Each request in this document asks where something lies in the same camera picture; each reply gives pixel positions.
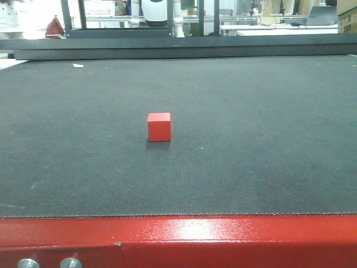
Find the white robot arm second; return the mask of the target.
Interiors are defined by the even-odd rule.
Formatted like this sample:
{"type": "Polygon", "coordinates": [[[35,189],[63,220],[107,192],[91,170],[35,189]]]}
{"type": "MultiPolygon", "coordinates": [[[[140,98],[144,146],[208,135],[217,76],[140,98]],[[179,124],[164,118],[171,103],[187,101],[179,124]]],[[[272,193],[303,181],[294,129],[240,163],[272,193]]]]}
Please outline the white robot arm second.
{"type": "Polygon", "coordinates": [[[185,34],[183,31],[184,19],[181,14],[181,1],[173,0],[172,1],[172,10],[173,10],[173,27],[174,34],[177,38],[184,38],[185,34]]]}

